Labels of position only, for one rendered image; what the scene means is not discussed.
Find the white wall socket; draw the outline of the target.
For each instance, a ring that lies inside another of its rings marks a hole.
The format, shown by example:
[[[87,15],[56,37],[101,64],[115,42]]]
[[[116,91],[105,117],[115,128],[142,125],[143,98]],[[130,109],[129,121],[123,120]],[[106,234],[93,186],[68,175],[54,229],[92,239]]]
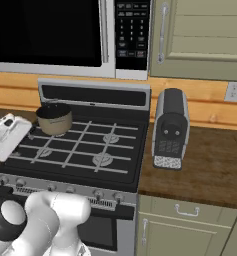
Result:
[[[228,83],[224,100],[227,102],[237,102],[237,82]]]

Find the olive green drawer front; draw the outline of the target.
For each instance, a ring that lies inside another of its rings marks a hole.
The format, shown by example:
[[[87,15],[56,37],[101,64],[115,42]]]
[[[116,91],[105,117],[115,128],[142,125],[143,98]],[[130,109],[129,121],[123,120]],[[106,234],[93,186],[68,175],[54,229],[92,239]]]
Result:
[[[139,204],[143,213],[224,227],[232,227],[237,217],[237,209],[146,195],[139,196]]]

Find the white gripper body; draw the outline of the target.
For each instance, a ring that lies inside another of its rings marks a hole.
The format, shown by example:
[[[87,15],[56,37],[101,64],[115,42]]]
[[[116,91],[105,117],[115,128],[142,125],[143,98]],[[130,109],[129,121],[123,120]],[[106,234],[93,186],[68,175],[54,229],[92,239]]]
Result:
[[[7,160],[31,127],[32,123],[22,117],[0,119],[0,162]]]

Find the silver microwave oven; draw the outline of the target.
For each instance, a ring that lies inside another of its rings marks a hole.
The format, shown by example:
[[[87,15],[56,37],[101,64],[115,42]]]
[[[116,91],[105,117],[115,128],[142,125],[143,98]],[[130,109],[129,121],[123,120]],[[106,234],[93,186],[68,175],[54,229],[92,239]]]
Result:
[[[151,0],[0,0],[0,72],[146,80]]]

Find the black and silver stove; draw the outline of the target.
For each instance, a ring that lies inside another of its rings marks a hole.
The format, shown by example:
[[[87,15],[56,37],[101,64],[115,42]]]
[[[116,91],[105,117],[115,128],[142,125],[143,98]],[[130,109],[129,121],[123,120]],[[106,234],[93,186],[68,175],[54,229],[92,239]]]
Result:
[[[91,207],[135,207],[137,223],[138,183],[150,114],[151,89],[143,84],[55,80],[38,82],[40,101],[66,103],[72,110],[72,127],[63,135],[50,136],[34,125],[15,152],[0,163],[0,198],[19,203],[38,191],[75,194],[88,198]],[[16,186],[16,179],[26,181]],[[104,192],[97,200],[95,189]],[[124,195],[117,203],[115,192]]]

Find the beige pot with dark rim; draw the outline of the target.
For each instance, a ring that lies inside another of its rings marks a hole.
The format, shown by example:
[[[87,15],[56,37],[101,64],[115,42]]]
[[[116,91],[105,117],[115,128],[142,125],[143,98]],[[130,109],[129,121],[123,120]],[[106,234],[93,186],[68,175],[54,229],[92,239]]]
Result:
[[[47,103],[36,111],[39,126],[47,135],[62,135],[72,127],[72,110],[65,103]]]

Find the black oven door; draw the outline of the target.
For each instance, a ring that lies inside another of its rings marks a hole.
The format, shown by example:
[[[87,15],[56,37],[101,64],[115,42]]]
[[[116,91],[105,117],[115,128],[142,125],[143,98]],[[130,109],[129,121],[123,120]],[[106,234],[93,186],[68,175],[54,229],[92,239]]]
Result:
[[[78,226],[92,256],[135,255],[135,207],[92,207],[89,219]]]

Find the olive green wall cupboard door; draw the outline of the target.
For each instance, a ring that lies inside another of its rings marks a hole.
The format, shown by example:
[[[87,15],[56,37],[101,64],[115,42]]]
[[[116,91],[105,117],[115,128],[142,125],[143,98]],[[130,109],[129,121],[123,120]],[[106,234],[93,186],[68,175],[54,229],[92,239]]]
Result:
[[[164,2],[165,59],[158,64]],[[150,74],[237,81],[237,0],[154,0]]]

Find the black and silver coffee machine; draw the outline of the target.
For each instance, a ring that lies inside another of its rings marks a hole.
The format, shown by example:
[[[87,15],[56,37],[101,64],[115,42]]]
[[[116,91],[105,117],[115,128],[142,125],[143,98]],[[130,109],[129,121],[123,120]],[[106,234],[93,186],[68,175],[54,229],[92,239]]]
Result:
[[[152,133],[152,161],[155,168],[181,170],[190,134],[185,93],[168,88],[158,96]]]

